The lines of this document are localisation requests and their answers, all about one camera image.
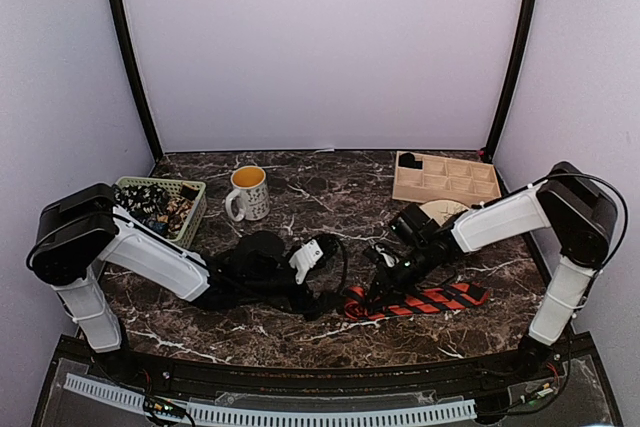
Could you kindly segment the red navy striped tie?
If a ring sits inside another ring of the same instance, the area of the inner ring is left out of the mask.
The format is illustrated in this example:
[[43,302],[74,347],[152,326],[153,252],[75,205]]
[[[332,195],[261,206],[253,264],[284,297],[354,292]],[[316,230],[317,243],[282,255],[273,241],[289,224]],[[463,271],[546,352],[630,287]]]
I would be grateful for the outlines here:
[[490,290],[475,283],[454,283],[417,291],[414,295],[392,294],[367,302],[361,287],[349,288],[342,308],[353,321],[376,321],[413,315],[431,315],[480,307]]

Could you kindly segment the white patterned mug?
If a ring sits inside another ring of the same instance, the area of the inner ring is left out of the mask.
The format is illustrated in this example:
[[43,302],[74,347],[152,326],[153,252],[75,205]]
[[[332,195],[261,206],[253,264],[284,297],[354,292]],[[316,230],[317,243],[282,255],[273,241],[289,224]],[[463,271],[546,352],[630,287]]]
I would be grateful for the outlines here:
[[258,166],[244,166],[230,178],[232,191],[226,196],[225,210],[233,222],[260,221],[270,213],[267,175]]

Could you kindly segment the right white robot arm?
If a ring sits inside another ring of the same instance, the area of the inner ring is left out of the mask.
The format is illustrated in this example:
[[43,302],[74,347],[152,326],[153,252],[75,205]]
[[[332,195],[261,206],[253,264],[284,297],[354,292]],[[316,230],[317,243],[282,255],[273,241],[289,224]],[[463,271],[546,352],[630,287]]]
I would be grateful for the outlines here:
[[626,199],[611,183],[560,162],[544,177],[506,196],[471,207],[438,223],[410,204],[390,222],[409,253],[382,267],[366,294],[369,306],[387,305],[394,292],[407,293],[434,269],[465,254],[531,232],[548,231],[559,246],[528,343],[510,360],[521,381],[534,379],[549,363],[549,352],[582,309],[596,278],[620,249],[630,215]]

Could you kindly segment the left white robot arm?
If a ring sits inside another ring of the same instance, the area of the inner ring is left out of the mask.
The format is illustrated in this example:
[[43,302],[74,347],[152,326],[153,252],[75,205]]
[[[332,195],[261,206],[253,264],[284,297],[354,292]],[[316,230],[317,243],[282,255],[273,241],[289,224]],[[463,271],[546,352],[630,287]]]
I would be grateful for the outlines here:
[[98,183],[46,206],[27,268],[48,284],[79,326],[101,364],[120,383],[141,374],[140,359],[93,273],[96,263],[125,268],[203,310],[218,312],[263,303],[315,320],[332,307],[336,291],[316,294],[308,276],[348,255],[340,239],[321,233],[287,250],[269,231],[242,237],[231,249],[202,256],[161,237],[117,204]]

